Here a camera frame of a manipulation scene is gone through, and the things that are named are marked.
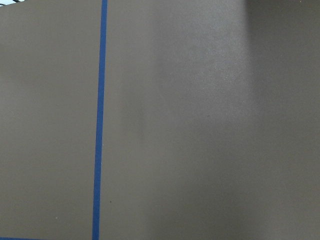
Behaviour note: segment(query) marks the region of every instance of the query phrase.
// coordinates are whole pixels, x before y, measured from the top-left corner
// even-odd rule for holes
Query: vertical blue line
[[[103,141],[102,136],[103,136],[103,123],[104,123],[106,47],[107,47],[107,9],[108,9],[108,0],[102,0],[101,26],[100,26],[98,100],[97,100],[97,113],[96,113],[96,136],[95,136],[92,240],[99,240],[99,232],[100,232],[100,192],[101,192],[101,167],[102,167],[101,165],[102,165],[102,141]]]

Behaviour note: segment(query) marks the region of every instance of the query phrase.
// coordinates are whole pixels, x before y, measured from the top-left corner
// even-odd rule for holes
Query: gray surface
[[[101,239],[320,238],[320,7],[110,0]]]
[[[91,239],[100,12],[0,8],[0,237]]]

